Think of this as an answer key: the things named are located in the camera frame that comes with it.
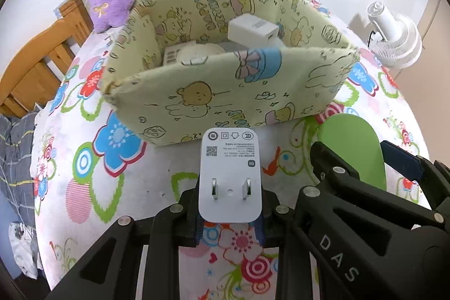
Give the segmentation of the white plug charger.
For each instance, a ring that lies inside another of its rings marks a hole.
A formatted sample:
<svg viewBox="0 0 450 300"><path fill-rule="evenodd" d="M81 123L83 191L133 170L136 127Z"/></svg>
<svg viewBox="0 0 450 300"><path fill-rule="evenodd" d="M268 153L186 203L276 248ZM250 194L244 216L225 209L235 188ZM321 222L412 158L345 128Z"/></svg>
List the white plug charger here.
<svg viewBox="0 0 450 300"><path fill-rule="evenodd" d="M198 210L213 223L250 223L261 215L261 165L254 131L206 131L201 140Z"/></svg>

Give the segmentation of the green silicone pad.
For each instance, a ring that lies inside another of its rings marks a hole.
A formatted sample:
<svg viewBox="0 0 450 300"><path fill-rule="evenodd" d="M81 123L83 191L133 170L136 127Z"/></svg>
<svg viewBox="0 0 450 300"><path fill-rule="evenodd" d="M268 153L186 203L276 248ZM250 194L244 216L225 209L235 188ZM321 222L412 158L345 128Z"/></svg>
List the green silicone pad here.
<svg viewBox="0 0 450 300"><path fill-rule="evenodd" d="M380 142L367 121L347 113L332 115L319 128L318 140L352 166L362 182L387 189Z"/></svg>

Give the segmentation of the round cream pocket mirror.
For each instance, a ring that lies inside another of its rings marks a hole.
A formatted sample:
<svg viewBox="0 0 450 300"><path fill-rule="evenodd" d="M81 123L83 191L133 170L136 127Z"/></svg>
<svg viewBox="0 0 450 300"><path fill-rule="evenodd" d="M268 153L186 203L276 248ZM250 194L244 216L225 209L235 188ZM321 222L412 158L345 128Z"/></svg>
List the round cream pocket mirror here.
<svg viewBox="0 0 450 300"><path fill-rule="evenodd" d="M177 54L177 61L184 66L205 64L209 56L225 53L224 48L213 43L184 46Z"/></svg>

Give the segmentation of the white cube charger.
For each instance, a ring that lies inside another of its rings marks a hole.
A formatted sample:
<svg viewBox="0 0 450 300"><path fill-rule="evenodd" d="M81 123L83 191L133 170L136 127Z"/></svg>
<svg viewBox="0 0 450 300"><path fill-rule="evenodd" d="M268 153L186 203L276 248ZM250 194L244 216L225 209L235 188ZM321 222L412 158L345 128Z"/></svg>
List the white cube charger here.
<svg viewBox="0 0 450 300"><path fill-rule="evenodd" d="M254 14L242 14L228 24L227 38L249 49L269 47L278 37L279 26Z"/></svg>

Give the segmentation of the white remote control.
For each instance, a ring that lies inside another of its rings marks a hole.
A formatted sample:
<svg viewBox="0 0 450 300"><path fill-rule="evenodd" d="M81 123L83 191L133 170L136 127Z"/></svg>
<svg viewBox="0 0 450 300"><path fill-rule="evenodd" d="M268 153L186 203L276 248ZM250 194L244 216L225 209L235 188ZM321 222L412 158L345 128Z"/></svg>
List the white remote control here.
<svg viewBox="0 0 450 300"><path fill-rule="evenodd" d="M163 65L167 66L174 62L177 62L179 52L185 47L187 47L187 45L179 44L165 48L163 56Z"/></svg>

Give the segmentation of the white crumpled clothing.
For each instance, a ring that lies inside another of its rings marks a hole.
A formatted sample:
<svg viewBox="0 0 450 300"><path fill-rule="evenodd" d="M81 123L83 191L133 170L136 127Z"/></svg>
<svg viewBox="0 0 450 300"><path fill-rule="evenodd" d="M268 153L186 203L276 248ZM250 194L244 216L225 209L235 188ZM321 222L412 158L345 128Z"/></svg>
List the white crumpled clothing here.
<svg viewBox="0 0 450 300"><path fill-rule="evenodd" d="M35 230L24 223L12 222L8 226L8 238L21 272L26 277L37 279L42 264Z"/></svg>

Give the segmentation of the grey plaid blanket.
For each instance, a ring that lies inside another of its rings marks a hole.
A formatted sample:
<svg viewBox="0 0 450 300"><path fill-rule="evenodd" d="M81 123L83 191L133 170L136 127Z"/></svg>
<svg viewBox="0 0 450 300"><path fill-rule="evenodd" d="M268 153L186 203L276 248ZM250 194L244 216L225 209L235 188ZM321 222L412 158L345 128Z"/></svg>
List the grey plaid blanket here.
<svg viewBox="0 0 450 300"><path fill-rule="evenodd" d="M34 183L30 175L37 111L22 118L1 114L1 192L19 217L35 228Z"/></svg>

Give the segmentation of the white standing fan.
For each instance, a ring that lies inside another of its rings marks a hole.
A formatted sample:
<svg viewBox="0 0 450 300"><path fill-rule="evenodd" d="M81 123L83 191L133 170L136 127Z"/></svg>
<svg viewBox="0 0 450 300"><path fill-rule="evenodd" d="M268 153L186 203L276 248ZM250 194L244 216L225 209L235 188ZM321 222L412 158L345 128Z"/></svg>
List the white standing fan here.
<svg viewBox="0 0 450 300"><path fill-rule="evenodd" d="M388 69L406 69L422 53L422 37L417 25L408 16L391 12L381 1L368 6L368 19L381 35L369 49Z"/></svg>

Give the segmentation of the cartoon fabric storage box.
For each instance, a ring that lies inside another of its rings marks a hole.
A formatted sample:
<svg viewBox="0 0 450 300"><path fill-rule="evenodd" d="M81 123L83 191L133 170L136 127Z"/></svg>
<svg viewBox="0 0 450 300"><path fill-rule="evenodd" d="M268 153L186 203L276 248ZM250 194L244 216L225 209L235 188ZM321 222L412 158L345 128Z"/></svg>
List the cartoon fabric storage box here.
<svg viewBox="0 0 450 300"><path fill-rule="evenodd" d="M254 14L279 26L269 47L227 38ZM205 64L163 65L165 48L213 43ZM302 0L147 0L130 13L100 82L119 120L154 145L199 139L213 127L266 126L325 110L359 61L330 17Z"/></svg>

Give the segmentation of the wooden bed headboard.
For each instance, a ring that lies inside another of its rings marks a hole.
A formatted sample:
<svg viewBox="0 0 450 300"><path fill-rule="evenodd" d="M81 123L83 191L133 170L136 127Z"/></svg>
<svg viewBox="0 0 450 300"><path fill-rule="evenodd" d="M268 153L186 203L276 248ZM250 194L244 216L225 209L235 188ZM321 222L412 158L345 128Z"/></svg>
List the wooden bed headboard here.
<svg viewBox="0 0 450 300"><path fill-rule="evenodd" d="M1 77L1 114L23 117L36 104L51 100L60 80L45 63L48 57L63 74L75 55L68 40L82 46L93 30L89 12L82 0L68 0L59 7L62 17L42 31L16 54Z"/></svg>

